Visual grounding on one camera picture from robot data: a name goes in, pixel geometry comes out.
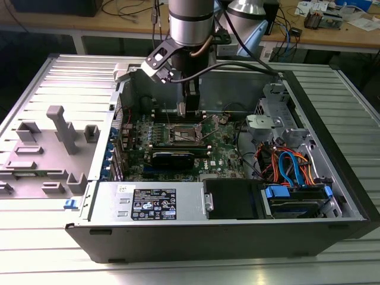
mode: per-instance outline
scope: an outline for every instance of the white paper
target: white paper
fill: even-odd
[[[118,193],[133,193],[134,189],[136,188],[136,185],[130,185],[130,184],[119,184],[118,185]]]
[[[380,22],[374,22],[364,18],[349,21],[348,23],[355,27],[363,29],[364,31],[372,31],[380,28]]]
[[[301,15],[306,17],[309,10],[321,10],[323,12],[327,11],[327,1],[319,2],[319,3],[314,3],[314,2],[306,2],[306,1],[301,1],[298,2],[296,11],[294,12],[296,15]]]

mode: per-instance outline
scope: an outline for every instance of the circuit board on workbench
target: circuit board on workbench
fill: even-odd
[[[233,128],[221,115],[198,123],[157,122],[148,116],[132,120],[123,138],[125,180],[244,178]]]

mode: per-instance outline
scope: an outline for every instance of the white table leg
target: white table leg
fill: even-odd
[[[269,62],[273,49],[277,46],[277,42],[264,42],[262,46],[262,51],[260,59],[264,62]]]
[[[84,45],[84,40],[81,33],[72,33],[72,40],[74,41],[75,49],[77,50],[78,55],[86,55],[86,47]]]

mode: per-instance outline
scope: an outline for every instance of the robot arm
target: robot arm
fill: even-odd
[[[258,46],[267,24],[262,2],[234,0],[227,10],[234,26],[251,31],[246,38],[250,50]],[[188,78],[208,67],[212,45],[231,43],[226,29],[218,27],[215,31],[214,0],[169,0],[169,15],[171,38],[162,42],[141,65],[152,80],[162,83],[173,77],[169,58],[173,67],[181,73],[181,78]],[[179,115],[196,112],[200,101],[198,77],[182,83],[182,95]]]

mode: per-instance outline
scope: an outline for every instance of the power supply label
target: power supply label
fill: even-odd
[[[135,221],[176,220],[176,189],[135,189],[131,216]]]

